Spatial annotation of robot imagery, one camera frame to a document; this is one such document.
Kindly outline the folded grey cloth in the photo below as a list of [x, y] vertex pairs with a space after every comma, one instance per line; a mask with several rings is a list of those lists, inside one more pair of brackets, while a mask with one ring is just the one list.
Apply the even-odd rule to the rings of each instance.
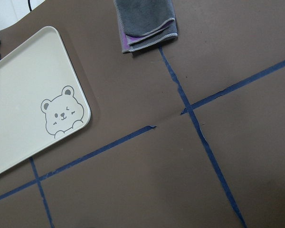
[[171, 0], [115, 0], [123, 53], [135, 52], [178, 36]]

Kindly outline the cream bear serving tray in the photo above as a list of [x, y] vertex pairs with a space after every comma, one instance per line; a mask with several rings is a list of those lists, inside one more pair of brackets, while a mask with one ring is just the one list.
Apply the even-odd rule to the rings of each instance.
[[59, 32], [42, 28], [0, 61], [0, 174], [82, 129], [91, 115]]

